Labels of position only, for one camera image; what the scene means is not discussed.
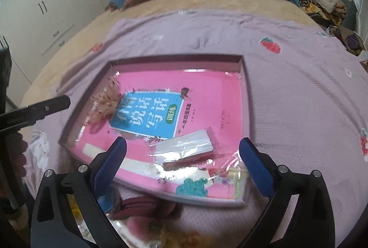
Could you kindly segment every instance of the beige bed sheet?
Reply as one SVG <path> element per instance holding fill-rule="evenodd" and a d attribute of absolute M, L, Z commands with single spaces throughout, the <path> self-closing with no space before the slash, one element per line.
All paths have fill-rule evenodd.
<path fill-rule="evenodd" d="M 301 8 L 285 0 L 151 0 L 124 11 L 106 11 L 70 39 L 42 69 L 23 97 L 22 106 L 49 99 L 55 86 L 73 63 L 97 42 L 103 42 L 112 26 L 123 18 L 136 18 L 183 9 L 227 9 L 249 12 L 315 26 Z"/>

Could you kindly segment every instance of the blue gripper pad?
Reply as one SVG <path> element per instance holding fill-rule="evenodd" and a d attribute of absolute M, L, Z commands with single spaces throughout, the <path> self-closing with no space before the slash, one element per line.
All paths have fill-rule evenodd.
<path fill-rule="evenodd" d="M 93 177 L 93 194 L 95 197 L 105 195 L 109 189 L 116 172 L 127 154 L 126 145 L 123 137 L 117 137 L 109 150 L 103 152 L 103 154 L 107 154 L 107 157 Z"/>
<path fill-rule="evenodd" d="M 275 194 L 275 191 L 273 189 L 273 178 L 251 147 L 251 144 L 249 143 L 250 141 L 248 141 L 246 140 L 246 138 L 240 141 L 240 157 L 246 165 L 261 195 L 271 199 Z"/>

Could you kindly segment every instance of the metal screw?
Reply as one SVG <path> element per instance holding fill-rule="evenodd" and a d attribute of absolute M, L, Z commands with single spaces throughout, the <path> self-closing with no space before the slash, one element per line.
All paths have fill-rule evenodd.
<path fill-rule="evenodd" d="M 88 166 L 87 165 L 80 165 L 78 167 L 78 171 L 81 172 L 81 173 L 86 172 L 87 169 L 88 169 Z"/>
<path fill-rule="evenodd" d="M 289 171 L 289 169 L 288 169 L 285 165 L 280 165 L 280 166 L 279 166 L 279 171 L 280 171 L 281 173 L 286 173 L 286 172 L 288 172 L 288 171 Z"/>
<path fill-rule="evenodd" d="M 313 175 L 314 175 L 315 177 L 321 177 L 322 173 L 321 173 L 321 172 L 319 172 L 318 170 L 313 170 Z"/>
<path fill-rule="evenodd" d="M 51 175 L 52 175 L 52 170 L 51 169 L 49 169 L 49 170 L 47 170 L 46 172 L 45 172 L 45 176 L 46 177 L 50 177 Z"/>

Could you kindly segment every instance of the blue label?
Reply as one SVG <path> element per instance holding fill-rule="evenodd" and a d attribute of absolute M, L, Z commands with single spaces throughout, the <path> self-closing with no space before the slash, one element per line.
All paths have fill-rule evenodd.
<path fill-rule="evenodd" d="M 133 134 L 162 139 L 173 138 L 183 101 L 180 93 L 126 92 L 110 125 Z M 174 115 L 170 118 L 170 123 L 167 121 L 168 114 Z"/>

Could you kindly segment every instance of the purple blanket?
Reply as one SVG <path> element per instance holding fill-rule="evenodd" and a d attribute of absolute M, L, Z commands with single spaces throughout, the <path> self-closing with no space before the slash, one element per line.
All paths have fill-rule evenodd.
<path fill-rule="evenodd" d="M 241 54 L 250 87 L 251 140 L 276 164 L 294 172 L 322 172 L 331 196 L 336 246 L 347 236 L 368 202 L 368 163 L 359 134 L 368 122 L 368 75 L 356 57 L 322 30 L 230 11 L 179 11 L 119 21 L 103 48 L 87 55 L 65 76 L 57 95 L 69 110 L 36 127 L 50 142 L 48 166 L 57 171 L 65 155 L 57 144 L 83 92 L 109 61 L 154 54 Z M 39 181 L 27 180 L 37 188 Z M 138 195 L 120 187 L 124 198 Z M 241 210 L 185 206 L 172 226 L 217 238 L 218 248 L 236 247 L 266 205 L 253 187 Z M 282 236 L 292 213 L 285 216 Z"/>

